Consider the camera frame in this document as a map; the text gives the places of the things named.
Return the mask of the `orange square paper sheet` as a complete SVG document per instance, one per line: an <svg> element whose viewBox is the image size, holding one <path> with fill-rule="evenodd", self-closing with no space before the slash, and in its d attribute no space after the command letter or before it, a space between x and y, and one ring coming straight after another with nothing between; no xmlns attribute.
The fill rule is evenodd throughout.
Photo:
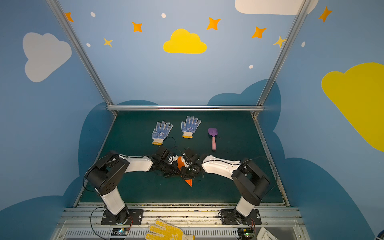
<svg viewBox="0 0 384 240"><path fill-rule="evenodd" d="M184 163L184 161L183 161L183 158L182 158L182 157L178 157L177 163L178 163L178 169L181 171L181 170L182 170L182 167L185 167L185 163ZM185 182L186 182L190 187L193 186L193 180L185 180Z"/></svg>

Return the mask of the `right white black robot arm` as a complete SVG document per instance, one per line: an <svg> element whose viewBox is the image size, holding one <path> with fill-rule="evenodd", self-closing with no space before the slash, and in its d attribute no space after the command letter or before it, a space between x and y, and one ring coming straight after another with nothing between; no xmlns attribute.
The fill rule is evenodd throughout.
<svg viewBox="0 0 384 240"><path fill-rule="evenodd" d="M198 155L187 149L176 157L182 178L193 180L200 173L216 174L234 182L241 198L233 210L222 209L218 217L224 225L261 224L260 213L256 209L270 187L268 176L253 160L231 161L213 155Z"/></svg>

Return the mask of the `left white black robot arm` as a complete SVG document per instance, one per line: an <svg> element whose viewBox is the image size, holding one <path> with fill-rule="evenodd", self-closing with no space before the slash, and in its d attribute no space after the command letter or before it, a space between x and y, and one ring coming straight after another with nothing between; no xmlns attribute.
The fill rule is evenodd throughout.
<svg viewBox="0 0 384 240"><path fill-rule="evenodd" d="M139 217L133 217L121 198L118 185L124 174L131 172L159 171L165 178L180 176L178 156L170 150L159 147L151 156L125 156L116 152L97 160L85 173L85 179L101 197L106 210L102 225L139 225Z"/></svg>

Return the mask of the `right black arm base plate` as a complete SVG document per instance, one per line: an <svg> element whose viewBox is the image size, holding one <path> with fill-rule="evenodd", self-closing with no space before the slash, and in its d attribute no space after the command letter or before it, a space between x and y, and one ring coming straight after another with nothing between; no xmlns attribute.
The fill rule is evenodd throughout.
<svg viewBox="0 0 384 240"><path fill-rule="evenodd" d="M218 217L223 225L261 225L262 220L259 210L252 210L248 217L244 217L235 209L222 209Z"/></svg>

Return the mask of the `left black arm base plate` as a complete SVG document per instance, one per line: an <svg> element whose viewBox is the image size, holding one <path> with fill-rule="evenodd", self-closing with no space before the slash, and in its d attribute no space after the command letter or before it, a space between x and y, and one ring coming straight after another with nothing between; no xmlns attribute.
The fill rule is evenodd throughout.
<svg viewBox="0 0 384 240"><path fill-rule="evenodd" d="M101 225L130 226L141 225L144 210L123 209L120 213L113 215L109 210L103 212Z"/></svg>

